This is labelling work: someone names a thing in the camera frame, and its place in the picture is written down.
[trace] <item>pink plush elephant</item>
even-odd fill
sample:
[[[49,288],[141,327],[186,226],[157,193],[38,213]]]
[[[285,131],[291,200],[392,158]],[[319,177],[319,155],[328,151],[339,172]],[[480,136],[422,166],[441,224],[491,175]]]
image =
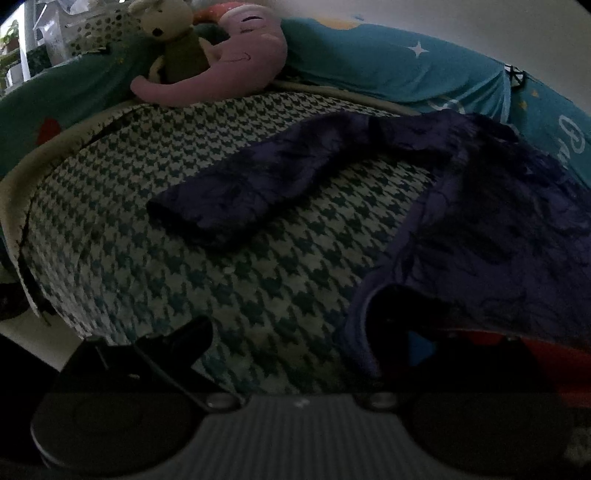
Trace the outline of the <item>pink plush elephant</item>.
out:
[[[204,21],[217,21],[230,35],[215,46],[200,39],[209,69],[170,85],[138,76],[131,90],[139,98],[182,107],[242,97],[264,89],[284,67],[287,43],[281,20],[270,9],[238,2],[219,4],[195,14],[194,24]]]

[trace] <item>white wall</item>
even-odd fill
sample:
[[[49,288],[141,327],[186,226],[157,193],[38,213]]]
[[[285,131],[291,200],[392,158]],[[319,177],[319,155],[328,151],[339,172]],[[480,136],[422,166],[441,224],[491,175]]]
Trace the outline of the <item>white wall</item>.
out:
[[[530,72],[591,114],[591,14],[575,0],[259,0],[282,15],[363,18]]]

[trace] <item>dark purple fabric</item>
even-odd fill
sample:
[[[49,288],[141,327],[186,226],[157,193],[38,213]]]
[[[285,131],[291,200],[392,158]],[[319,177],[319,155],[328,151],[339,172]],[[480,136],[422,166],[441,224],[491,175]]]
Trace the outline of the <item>dark purple fabric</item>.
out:
[[[423,303],[438,300],[439,309],[445,306],[439,326],[591,351],[590,193],[558,161],[483,116],[323,115],[240,150],[148,208],[190,241],[223,248],[322,174],[358,157],[358,149],[394,153],[434,177],[363,279],[336,335],[364,371],[380,375],[366,325],[373,312],[384,313],[374,300],[383,302],[379,293],[388,289]],[[424,320],[395,302],[391,316]]]

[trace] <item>white star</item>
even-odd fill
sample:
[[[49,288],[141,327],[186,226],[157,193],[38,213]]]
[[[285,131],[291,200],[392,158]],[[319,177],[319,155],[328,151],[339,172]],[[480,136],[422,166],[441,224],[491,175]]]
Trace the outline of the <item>white star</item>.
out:
[[[414,54],[417,56],[416,58],[418,58],[418,56],[421,53],[425,53],[428,50],[425,50],[424,48],[422,48],[421,46],[421,42],[417,42],[417,46],[416,47],[407,47],[409,50],[412,50],[414,52]]]

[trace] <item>beige trim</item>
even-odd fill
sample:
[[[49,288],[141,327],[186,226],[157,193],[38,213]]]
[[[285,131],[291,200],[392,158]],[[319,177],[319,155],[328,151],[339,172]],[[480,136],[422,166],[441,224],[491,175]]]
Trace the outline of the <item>beige trim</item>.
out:
[[[37,185],[63,160],[76,154],[82,145],[91,139],[93,129],[141,105],[135,100],[129,100],[73,125],[26,155],[0,181],[0,225],[6,239],[8,256],[37,316],[37,305],[26,288],[18,266],[23,232]]]
[[[420,115],[415,110],[397,103],[388,102],[386,100],[379,100],[377,98],[361,95],[360,93],[349,92],[348,90],[340,90],[333,87],[323,87],[319,85],[304,85],[302,83],[285,82],[283,80],[275,80],[271,83],[272,87],[279,90],[287,90],[290,92],[304,92],[315,93],[318,95],[325,95],[328,97],[338,98],[339,100],[348,100],[349,102],[359,103],[360,105],[370,106],[379,110],[386,110],[387,112],[396,113],[397,115]]]

